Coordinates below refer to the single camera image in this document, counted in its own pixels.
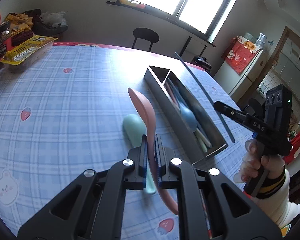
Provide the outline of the forearm in white sleeve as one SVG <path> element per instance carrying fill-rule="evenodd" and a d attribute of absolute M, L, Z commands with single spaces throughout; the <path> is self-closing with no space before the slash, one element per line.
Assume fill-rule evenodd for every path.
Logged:
<path fill-rule="evenodd" d="M 283 168 L 276 179 L 267 178 L 256 197 L 245 193 L 279 228 L 300 215 L 300 204 L 289 201 L 289 172 Z"/>

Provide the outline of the person's right hand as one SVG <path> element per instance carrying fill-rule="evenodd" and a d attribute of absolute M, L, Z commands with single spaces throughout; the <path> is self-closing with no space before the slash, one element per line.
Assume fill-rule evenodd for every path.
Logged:
<path fill-rule="evenodd" d="M 283 172 L 285 162 L 279 155 L 264 155 L 262 157 L 259 155 L 262 146 L 257 140 L 246 141 L 245 149 L 247 152 L 242 159 L 239 171 L 234 175 L 235 183 L 245 183 L 249 178 L 257 178 L 262 167 L 268 170 L 269 179 L 276 179 Z"/>

